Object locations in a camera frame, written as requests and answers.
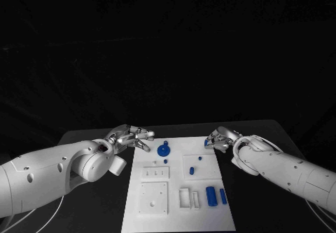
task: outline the black background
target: black background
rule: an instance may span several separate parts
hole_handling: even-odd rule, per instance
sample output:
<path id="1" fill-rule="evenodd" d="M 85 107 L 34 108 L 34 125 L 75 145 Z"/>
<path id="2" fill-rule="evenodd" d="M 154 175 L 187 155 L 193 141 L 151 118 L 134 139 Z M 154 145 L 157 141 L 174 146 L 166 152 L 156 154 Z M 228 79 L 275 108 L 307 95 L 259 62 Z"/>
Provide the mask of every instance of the black background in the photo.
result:
<path id="1" fill-rule="evenodd" d="M 274 119 L 336 170 L 334 1 L 21 0 L 0 10 L 11 158 L 70 130 Z"/>

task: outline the hole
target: hole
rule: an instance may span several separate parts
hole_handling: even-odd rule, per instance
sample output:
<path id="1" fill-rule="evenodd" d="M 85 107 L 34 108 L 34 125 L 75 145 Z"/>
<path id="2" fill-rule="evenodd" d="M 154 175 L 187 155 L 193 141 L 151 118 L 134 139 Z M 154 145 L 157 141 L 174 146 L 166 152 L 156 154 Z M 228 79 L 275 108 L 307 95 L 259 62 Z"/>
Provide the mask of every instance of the hole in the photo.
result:
<path id="1" fill-rule="evenodd" d="M 33 182 L 33 173 L 30 173 L 30 174 L 27 175 L 26 179 L 27 179 L 27 182 L 29 182 L 29 183 Z"/>
<path id="2" fill-rule="evenodd" d="M 57 164 L 57 171 L 62 172 L 62 170 L 63 170 L 63 165 Z"/>

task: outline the black table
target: black table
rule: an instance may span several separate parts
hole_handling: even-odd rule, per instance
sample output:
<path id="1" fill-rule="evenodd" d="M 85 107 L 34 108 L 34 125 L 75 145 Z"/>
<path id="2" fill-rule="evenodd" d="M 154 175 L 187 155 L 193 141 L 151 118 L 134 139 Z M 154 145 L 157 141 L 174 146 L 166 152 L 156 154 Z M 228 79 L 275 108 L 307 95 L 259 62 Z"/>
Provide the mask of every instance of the black table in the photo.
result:
<path id="1" fill-rule="evenodd" d="M 242 135 L 258 135 L 285 153 L 304 158 L 282 127 L 274 120 L 219 122 L 206 124 L 147 126 L 156 138 L 207 136 L 218 126 L 226 126 Z M 59 145 L 104 138 L 111 129 L 79 130 L 65 133 Z M 121 232 L 134 148 L 118 156 L 127 166 L 117 177 L 111 172 L 65 195 L 53 220 L 40 232 Z M 216 150 L 222 181 L 238 233 L 329 232 L 306 201 L 261 176 L 246 174 L 232 163 L 232 149 Z M 7 232 L 34 233 L 47 222 L 60 199 L 40 207 Z M 14 216 L 16 222 L 29 212 Z"/>

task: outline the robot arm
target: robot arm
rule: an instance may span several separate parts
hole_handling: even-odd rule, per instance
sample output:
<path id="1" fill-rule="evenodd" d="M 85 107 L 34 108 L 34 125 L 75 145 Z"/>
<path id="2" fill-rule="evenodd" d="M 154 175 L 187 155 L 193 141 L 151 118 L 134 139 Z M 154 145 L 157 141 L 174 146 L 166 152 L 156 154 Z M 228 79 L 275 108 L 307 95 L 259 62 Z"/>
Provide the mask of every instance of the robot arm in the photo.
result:
<path id="1" fill-rule="evenodd" d="M 33 151 L 0 166 L 0 218 L 46 205 L 107 171 L 120 175 L 125 161 L 115 156 L 125 146 L 150 151 L 140 139 L 154 132 L 121 125 L 104 139 Z"/>
<path id="2" fill-rule="evenodd" d="M 233 146 L 232 163 L 246 173 L 261 174 L 282 189 L 336 214 L 334 172 L 275 151 L 258 136 L 242 136 L 220 126 L 206 138 L 205 148 L 225 152 L 229 146 Z"/>

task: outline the blue cap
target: blue cap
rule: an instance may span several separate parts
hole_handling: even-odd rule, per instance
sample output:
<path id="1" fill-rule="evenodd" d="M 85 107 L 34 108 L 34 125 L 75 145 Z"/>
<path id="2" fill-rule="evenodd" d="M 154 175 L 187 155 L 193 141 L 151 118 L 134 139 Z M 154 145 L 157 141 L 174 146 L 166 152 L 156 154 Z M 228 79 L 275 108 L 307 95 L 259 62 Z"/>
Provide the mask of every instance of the blue cap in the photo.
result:
<path id="1" fill-rule="evenodd" d="M 157 154 L 161 157 L 166 157 L 169 155 L 169 153 L 170 153 L 169 142 L 164 141 L 163 145 L 157 148 Z"/>

